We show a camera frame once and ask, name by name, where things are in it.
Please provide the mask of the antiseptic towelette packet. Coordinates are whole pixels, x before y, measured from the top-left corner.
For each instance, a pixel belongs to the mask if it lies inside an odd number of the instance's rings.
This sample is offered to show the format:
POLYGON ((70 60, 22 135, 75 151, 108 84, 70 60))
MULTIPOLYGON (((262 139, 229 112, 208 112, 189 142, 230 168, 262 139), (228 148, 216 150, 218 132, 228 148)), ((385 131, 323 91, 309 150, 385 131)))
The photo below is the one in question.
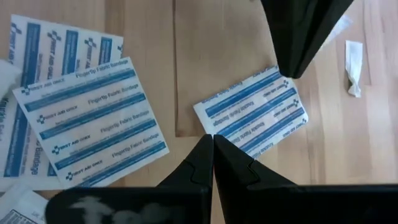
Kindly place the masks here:
POLYGON ((0 224, 46 224, 47 202, 28 186, 14 184, 0 197, 0 224))

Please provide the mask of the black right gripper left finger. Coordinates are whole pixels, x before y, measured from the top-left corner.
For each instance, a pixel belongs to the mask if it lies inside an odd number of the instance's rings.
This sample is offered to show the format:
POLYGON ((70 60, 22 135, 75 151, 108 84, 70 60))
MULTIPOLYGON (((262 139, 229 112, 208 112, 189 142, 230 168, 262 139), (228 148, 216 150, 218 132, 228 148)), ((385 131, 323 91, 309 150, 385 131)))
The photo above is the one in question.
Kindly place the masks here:
POLYGON ((172 171, 160 186, 213 186, 214 142, 205 134, 188 156, 172 171))

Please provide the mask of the fingertip fabric bandage packet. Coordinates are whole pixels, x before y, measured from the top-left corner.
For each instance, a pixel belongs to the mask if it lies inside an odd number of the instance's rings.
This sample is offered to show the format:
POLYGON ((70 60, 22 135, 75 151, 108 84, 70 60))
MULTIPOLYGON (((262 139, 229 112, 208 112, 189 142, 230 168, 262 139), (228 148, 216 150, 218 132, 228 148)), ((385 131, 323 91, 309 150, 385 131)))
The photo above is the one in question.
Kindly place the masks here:
POLYGON ((105 187, 169 148, 129 57, 13 91, 62 187, 105 187))

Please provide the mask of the blue striped bandage packet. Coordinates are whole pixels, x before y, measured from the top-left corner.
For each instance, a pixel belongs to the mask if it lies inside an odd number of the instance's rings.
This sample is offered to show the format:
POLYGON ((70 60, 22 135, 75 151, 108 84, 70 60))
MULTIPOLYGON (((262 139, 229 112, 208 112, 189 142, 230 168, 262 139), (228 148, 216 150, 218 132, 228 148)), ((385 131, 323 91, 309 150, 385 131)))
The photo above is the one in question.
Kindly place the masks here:
POLYGON ((8 61, 26 86, 121 58, 124 38, 13 14, 8 61))

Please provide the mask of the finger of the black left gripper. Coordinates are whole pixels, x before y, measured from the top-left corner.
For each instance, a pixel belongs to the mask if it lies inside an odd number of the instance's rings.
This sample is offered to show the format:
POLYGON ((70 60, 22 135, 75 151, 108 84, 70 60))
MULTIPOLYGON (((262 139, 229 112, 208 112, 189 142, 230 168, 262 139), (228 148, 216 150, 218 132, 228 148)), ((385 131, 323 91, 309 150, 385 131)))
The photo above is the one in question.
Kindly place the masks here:
POLYGON ((298 67, 310 27, 311 0, 261 0, 280 73, 299 78, 298 67))
POLYGON ((294 78, 300 78, 332 29, 354 0, 317 0, 310 28, 294 78))

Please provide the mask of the knuckle fabric bandage packet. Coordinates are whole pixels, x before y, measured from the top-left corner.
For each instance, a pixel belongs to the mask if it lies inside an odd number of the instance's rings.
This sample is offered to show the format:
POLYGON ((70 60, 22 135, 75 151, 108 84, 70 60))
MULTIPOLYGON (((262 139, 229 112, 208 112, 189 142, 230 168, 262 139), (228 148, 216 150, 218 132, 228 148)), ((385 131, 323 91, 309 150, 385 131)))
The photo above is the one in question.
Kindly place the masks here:
POLYGON ((253 158, 306 125, 292 79, 266 68, 193 107, 207 134, 218 134, 253 158))
POLYGON ((62 188, 17 100, 9 93, 0 101, 0 192, 18 180, 34 190, 62 188))

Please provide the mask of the twisted white strip packet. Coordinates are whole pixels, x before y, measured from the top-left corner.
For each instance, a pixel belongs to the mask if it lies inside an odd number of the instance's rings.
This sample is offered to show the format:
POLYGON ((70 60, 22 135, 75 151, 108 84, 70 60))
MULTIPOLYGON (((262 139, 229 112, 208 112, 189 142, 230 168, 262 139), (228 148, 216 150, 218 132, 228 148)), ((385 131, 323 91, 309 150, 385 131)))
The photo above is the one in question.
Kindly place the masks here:
POLYGON ((363 65, 363 43, 347 40, 345 42, 345 70, 351 86, 348 93, 356 98, 361 97, 359 81, 363 65))

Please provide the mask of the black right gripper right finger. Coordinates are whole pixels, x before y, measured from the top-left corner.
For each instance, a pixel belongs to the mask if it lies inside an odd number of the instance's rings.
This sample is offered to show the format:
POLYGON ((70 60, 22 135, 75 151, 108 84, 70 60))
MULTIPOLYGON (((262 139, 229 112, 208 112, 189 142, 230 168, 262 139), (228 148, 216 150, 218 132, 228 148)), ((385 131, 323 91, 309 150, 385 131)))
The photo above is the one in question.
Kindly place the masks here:
POLYGON ((214 135, 214 142, 214 168, 218 180, 224 179, 228 184, 235 182, 244 188, 295 185, 291 180, 246 154, 224 136, 214 135))

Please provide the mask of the plain white gauze packet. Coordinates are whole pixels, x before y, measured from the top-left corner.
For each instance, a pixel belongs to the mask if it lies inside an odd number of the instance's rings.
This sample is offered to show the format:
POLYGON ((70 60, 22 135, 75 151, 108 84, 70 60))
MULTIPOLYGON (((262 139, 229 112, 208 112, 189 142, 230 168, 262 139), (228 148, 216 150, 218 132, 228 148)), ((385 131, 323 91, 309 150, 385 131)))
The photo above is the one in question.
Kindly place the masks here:
POLYGON ((0 100, 7 95, 11 88, 16 86, 21 75, 21 69, 0 59, 0 100))

